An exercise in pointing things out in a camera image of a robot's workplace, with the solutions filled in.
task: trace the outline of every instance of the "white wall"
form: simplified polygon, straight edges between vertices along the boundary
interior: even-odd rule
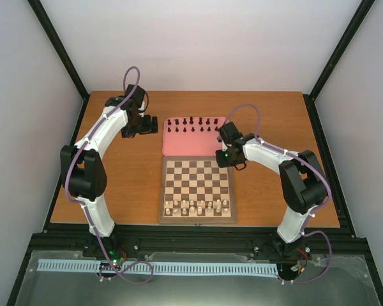
[[[360,0],[43,0],[88,89],[309,93]]]
[[[82,100],[27,1],[0,1],[0,306],[41,231]]]
[[[317,108],[358,236],[383,282],[383,1],[376,1]]]

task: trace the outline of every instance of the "pink mat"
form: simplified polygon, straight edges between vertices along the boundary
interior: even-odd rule
[[[163,155],[215,156],[216,150],[222,149],[222,143],[217,140],[219,134],[216,128],[222,126],[224,120],[225,117],[173,117],[166,119],[163,127]]]

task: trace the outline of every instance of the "black aluminum frame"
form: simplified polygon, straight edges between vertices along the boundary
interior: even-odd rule
[[[51,44],[58,53],[68,74],[80,93],[83,104],[75,126],[70,144],[74,144],[86,106],[89,101],[84,84],[82,83],[71,59],[69,58],[59,36],[54,29],[40,0],[28,0],[44,31],[47,33]],[[324,70],[317,80],[310,94],[304,94],[304,102],[313,133],[318,145],[326,177],[331,185],[333,201],[338,214],[340,228],[323,228],[329,236],[334,254],[361,254],[365,257],[370,275],[373,279],[380,303],[383,305],[383,286],[380,281],[368,242],[365,238],[357,238],[349,211],[343,196],[342,188],[333,164],[332,156],[327,145],[326,137],[319,120],[315,101],[321,92],[327,79],[340,60],[363,19],[369,12],[375,0],[362,0],[352,20],[349,22],[344,34],[338,42],[334,52],[329,58]],[[78,250],[90,253],[91,256],[102,258],[99,248],[96,247],[93,236],[88,232],[87,224],[52,224],[50,218],[61,188],[61,181],[58,180],[50,209],[43,227],[42,233],[33,234],[21,264],[18,277],[14,283],[13,290],[7,305],[14,305],[17,300],[24,274],[34,250]],[[153,252],[215,252],[252,254],[253,248],[275,233],[276,228],[233,228],[233,227],[174,227],[174,226],[125,226],[117,225],[116,236],[124,241],[128,249],[129,257],[142,257]],[[313,236],[307,241],[308,246],[315,254],[328,252],[323,237]],[[282,263],[278,258],[268,258],[273,263]]]

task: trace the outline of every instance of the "wooden table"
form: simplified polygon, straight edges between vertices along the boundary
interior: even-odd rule
[[[101,114],[105,101],[122,92],[92,92],[78,140]],[[254,103],[261,111],[260,136],[280,147],[319,152],[300,92],[149,92],[147,113],[158,116],[159,128],[168,117],[224,116],[241,103]],[[232,121],[243,133],[254,132],[256,114],[252,108],[237,111]],[[158,224],[163,133],[137,135],[133,139],[116,135],[103,157],[108,176],[105,198],[117,224]],[[234,170],[237,226],[277,226],[287,205],[277,174],[257,163],[243,171]],[[51,222],[84,222],[78,204],[67,202],[61,188]],[[319,210],[310,226],[339,227],[331,203]]]

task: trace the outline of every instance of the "robotic arm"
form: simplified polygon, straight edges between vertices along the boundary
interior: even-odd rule
[[[220,168],[235,166],[243,170],[246,161],[254,161],[280,175],[288,207],[277,233],[283,243],[295,242],[302,236],[309,217],[313,216],[312,210],[324,201],[327,190],[312,171],[289,155],[300,157],[319,173],[323,173],[315,154],[309,150],[302,153],[290,151],[289,155],[287,151],[279,153],[263,140],[258,142],[254,134],[243,136],[232,122],[224,124],[219,132],[223,150],[216,151],[216,160]],[[306,178],[302,178],[301,174],[306,174]]]
[[[130,92],[134,85],[129,85],[125,93]],[[66,176],[71,161],[79,148],[87,142],[85,149],[74,165],[68,190],[77,200],[84,202],[91,214],[90,218],[101,237],[108,237],[115,223],[109,215],[105,203],[104,192],[107,186],[107,175],[102,165],[102,157],[121,131],[123,138],[133,138],[136,133],[143,135],[158,132],[158,119],[144,115],[146,104],[143,101],[145,90],[137,87],[130,99],[120,109],[107,116],[126,96],[111,97],[105,104],[101,117],[91,130],[74,146],[65,145],[61,149],[61,182],[65,188]]]

